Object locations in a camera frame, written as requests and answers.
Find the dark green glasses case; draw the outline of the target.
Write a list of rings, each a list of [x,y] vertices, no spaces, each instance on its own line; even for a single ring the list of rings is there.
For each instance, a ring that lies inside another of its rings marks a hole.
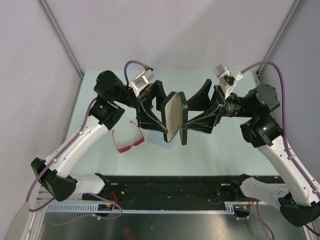
[[[167,129],[163,134],[164,141],[169,143],[179,132],[181,144],[187,144],[188,130],[182,125],[188,121],[188,103],[183,91],[172,91],[160,106],[162,123]]]

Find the light blue cleaning cloth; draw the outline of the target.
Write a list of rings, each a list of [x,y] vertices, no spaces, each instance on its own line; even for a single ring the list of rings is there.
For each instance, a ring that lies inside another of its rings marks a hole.
[[[173,146],[172,142],[166,142],[162,132],[149,131],[146,140],[158,147],[170,150]]]

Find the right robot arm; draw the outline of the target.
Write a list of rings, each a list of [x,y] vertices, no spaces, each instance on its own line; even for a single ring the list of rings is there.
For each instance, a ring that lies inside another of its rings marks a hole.
[[[311,177],[289,145],[284,144],[285,134],[272,117],[280,106],[276,89],[260,84],[246,96],[231,93],[226,97],[220,86],[207,79],[201,89],[187,100],[188,110],[201,114],[183,123],[185,130],[210,134],[223,117],[242,117],[249,120],[240,125],[243,139],[262,153],[276,169],[285,187],[256,180],[242,174],[231,182],[230,194],[242,201],[245,197],[261,200],[278,209],[284,218],[296,227],[303,227],[320,216],[320,185]]]

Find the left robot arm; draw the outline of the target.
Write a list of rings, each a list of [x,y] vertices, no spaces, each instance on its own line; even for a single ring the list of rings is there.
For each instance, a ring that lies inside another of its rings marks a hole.
[[[71,176],[71,171],[81,156],[123,116],[125,110],[118,104],[135,109],[138,127],[168,133],[152,112],[153,99],[165,98],[162,82],[151,82],[153,77],[150,67],[139,73],[131,85],[124,84],[110,70],[98,75],[93,88],[97,96],[90,102],[79,129],[45,159],[37,157],[31,162],[37,181],[54,200],[62,202],[75,193],[92,193],[100,200],[110,196],[111,188],[97,174]]]

